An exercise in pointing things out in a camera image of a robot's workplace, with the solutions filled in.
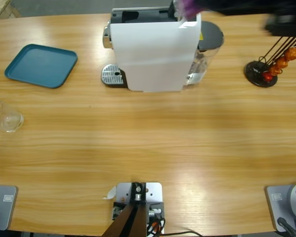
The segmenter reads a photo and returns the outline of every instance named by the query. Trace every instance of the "sticker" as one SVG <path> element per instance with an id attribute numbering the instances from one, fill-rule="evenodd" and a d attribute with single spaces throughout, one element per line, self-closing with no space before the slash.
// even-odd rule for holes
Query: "sticker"
<path id="1" fill-rule="evenodd" d="M 13 195 L 4 195 L 3 201 L 12 202 L 13 201 Z"/>
<path id="2" fill-rule="evenodd" d="M 281 200 L 283 200 L 281 194 L 272 194 L 272 199 L 273 199 L 273 201 L 281 201 Z"/>

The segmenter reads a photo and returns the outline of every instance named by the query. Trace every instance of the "floor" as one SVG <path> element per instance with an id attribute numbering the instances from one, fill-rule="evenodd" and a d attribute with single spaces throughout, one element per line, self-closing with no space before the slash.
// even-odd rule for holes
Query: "floor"
<path id="1" fill-rule="evenodd" d="M 112 8 L 168 6 L 171 0 L 12 0 L 23 17 L 110 13 Z"/>

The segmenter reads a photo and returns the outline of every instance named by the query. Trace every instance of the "clear glass cup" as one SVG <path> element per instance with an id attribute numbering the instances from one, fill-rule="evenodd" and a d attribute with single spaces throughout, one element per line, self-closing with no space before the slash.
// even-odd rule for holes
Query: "clear glass cup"
<path id="1" fill-rule="evenodd" d="M 219 48 L 195 52 L 194 61 L 186 77 L 186 85 L 199 83 L 207 72 L 212 58 L 217 54 Z"/>
<path id="2" fill-rule="evenodd" d="M 0 100 L 0 130 L 15 132 L 24 122 L 22 114 Z"/>

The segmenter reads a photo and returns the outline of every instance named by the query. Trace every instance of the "wood grain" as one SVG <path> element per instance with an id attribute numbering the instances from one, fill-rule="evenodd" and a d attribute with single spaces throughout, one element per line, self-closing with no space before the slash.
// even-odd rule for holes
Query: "wood grain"
<path id="1" fill-rule="evenodd" d="M 166 232 L 272 231 L 264 188 L 296 182 L 296 61 L 272 88 L 244 78 L 244 65 L 277 40 L 260 30 L 265 16 L 204 14 L 223 30 L 224 46 L 199 85 L 173 93 L 101 83 L 102 67 L 114 63 L 102 46 L 109 17 L 0 20 L 0 99 L 25 116 L 18 132 L 0 132 L 0 185 L 19 188 L 11 229 L 101 235 L 112 186 L 155 181 Z M 4 77 L 30 43 L 78 54 L 62 87 Z"/>

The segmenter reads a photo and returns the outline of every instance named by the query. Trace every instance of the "metal bracket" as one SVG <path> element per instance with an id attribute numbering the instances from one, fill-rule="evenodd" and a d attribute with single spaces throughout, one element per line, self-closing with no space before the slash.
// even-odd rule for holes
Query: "metal bracket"
<path id="1" fill-rule="evenodd" d="M 0 231 L 10 226 L 17 191 L 15 186 L 0 186 Z"/>
<path id="2" fill-rule="evenodd" d="M 282 217 L 296 230 L 296 185 L 270 186 L 266 193 L 274 228 L 279 232 L 286 231 L 278 223 Z"/>
<path id="3" fill-rule="evenodd" d="M 135 202 L 139 202 L 141 197 L 145 197 L 144 194 L 140 194 L 140 196 L 136 196 L 137 193 L 140 192 L 137 183 L 119 183 L 116 186 L 116 202 L 114 202 L 113 211 L 112 211 L 112 219 L 116 220 L 118 216 L 123 212 L 124 208 L 129 204 Z M 164 218 L 164 206 L 163 206 L 163 197 L 162 197 L 162 185 L 160 183 L 143 183 L 146 185 L 145 194 L 146 194 L 146 223 L 148 224 L 154 218 Z"/>

